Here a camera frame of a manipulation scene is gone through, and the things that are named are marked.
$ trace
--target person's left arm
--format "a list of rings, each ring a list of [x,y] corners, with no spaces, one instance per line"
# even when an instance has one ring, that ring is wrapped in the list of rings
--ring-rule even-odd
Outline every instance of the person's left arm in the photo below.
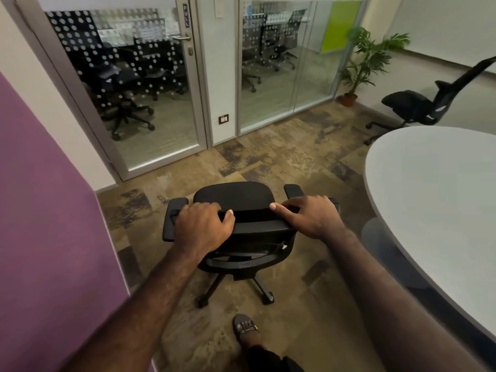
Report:
[[[217,203],[195,203],[181,210],[176,239],[165,258],[60,372],[146,372],[189,277],[233,231],[233,213],[227,212],[221,222],[218,210]]]

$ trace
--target sandal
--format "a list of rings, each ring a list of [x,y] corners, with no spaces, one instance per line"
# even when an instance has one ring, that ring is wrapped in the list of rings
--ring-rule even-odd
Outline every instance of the sandal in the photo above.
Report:
[[[236,335],[236,339],[238,340],[238,342],[241,342],[241,338],[246,333],[249,333],[251,331],[258,331],[258,328],[253,322],[253,320],[245,314],[237,314],[232,320],[232,322],[233,322],[232,328],[234,330],[234,334]]]

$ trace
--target potted plant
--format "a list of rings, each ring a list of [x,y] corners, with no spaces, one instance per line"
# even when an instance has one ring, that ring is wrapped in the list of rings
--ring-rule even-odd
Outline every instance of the potted plant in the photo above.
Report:
[[[370,40],[369,31],[363,27],[357,27],[350,30],[348,39],[353,44],[356,61],[350,58],[348,66],[340,73],[341,80],[351,87],[351,90],[341,97],[340,103],[346,107],[351,107],[357,99],[355,94],[357,86],[361,83],[375,86],[369,79],[370,75],[380,72],[387,73],[384,67],[391,60],[388,52],[405,48],[410,44],[410,36],[408,34],[394,34],[387,39],[384,38],[382,42],[376,43],[374,40]]]

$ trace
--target flower pot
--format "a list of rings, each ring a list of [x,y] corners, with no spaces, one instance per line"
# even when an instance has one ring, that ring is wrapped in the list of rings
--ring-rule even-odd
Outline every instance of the flower pot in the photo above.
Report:
[[[340,103],[345,107],[351,107],[355,104],[355,100],[358,98],[356,94],[345,93],[341,96]]]

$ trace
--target green panel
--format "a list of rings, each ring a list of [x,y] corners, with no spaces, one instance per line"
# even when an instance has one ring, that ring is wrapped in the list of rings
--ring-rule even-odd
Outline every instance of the green panel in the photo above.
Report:
[[[334,1],[332,3],[321,52],[342,49],[346,46],[347,35],[353,27],[360,4],[361,1]]]

